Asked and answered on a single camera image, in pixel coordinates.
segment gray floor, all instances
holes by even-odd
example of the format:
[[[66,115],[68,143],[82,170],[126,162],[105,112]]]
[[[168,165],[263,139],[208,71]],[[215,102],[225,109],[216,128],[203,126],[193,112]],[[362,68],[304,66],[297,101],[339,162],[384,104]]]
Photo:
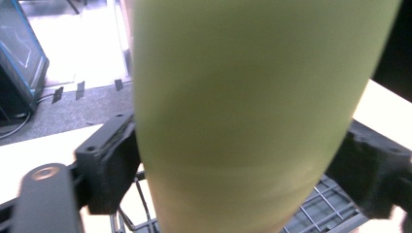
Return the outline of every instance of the gray floor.
[[[48,98],[17,133],[0,140],[0,146],[104,123],[117,113],[131,110],[131,96],[132,84],[126,83],[120,91],[114,86],[87,89],[79,100],[76,92],[64,93],[55,103]]]
[[[43,96],[61,86],[61,100],[42,101],[30,120],[15,134],[0,139],[0,146],[104,123],[132,109],[132,84],[125,66],[121,14],[115,0],[73,3],[65,0],[20,2],[50,68]],[[115,80],[124,82],[117,91]],[[84,97],[76,100],[77,84],[85,82]],[[17,125],[0,127],[0,135]]]

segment white desk surface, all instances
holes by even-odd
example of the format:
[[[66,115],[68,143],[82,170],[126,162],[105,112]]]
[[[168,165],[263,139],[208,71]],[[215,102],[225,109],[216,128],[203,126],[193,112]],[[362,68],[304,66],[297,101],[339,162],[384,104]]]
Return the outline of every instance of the white desk surface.
[[[368,83],[354,113],[354,119],[412,150],[412,104],[379,84],[373,81]],[[73,150],[100,126],[94,125],[0,147],[0,203],[18,196],[21,178],[30,170],[47,163],[71,164],[75,159]],[[144,192],[149,194],[145,183],[143,188]],[[134,223],[145,220],[135,186],[127,192],[121,206]],[[89,216],[85,208],[81,215],[86,232],[111,232],[108,216]],[[400,232],[399,223],[403,215],[402,210],[396,209],[393,220],[371,220],[354,232]]]

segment green cylindrical object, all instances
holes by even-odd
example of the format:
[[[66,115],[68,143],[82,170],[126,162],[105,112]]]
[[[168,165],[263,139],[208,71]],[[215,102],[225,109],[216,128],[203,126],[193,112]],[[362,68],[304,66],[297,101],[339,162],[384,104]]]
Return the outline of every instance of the green cylindrical object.
[[[137,135],[161,232],[278,232],[339,147],[397,7],[138,0]]]

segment black cable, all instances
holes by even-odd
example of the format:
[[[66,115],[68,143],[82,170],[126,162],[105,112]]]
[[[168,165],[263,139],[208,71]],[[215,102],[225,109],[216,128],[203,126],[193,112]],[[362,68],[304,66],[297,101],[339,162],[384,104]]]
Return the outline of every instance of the black cable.
[[[20,130],[20,128],[22,128],[27,123],[27,121],[30,119],[30,117],[31,117],[31,113],[28,113],[26,119],[24,120],[24,122],[21,125],[19,125],[17,128],[15,128],[12,131],[9,131],[7,133],[4,133],[4,134],[0,135],[0,140],[5,139],[5,138],[11,136],[12,134],[15,134],[16,132],[18,132]]]
[[[42,96],[42,97],[40,97],[38,100],[37,100],[37,104],[40,104],[41,102],[43,102],[43,101],[45,101],[45,100],[47,100],[47,99],[50,99],[50,98],[52,98],[53,97],[53,94],[47,94],[47,95],[45,95],[45,96]]]

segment black plastic bracket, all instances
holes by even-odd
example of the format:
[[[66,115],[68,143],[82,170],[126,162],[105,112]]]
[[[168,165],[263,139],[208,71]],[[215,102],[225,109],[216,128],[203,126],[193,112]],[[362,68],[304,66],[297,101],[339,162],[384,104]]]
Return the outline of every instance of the black plastic bracket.
[[[114,214],[140,164],[133,112],[109,119],[75,151],[77,170],[88,186],[88,210]]]
[[[326,170],[370,218],[395,205],[412,214],[411,150],[353,121]]]

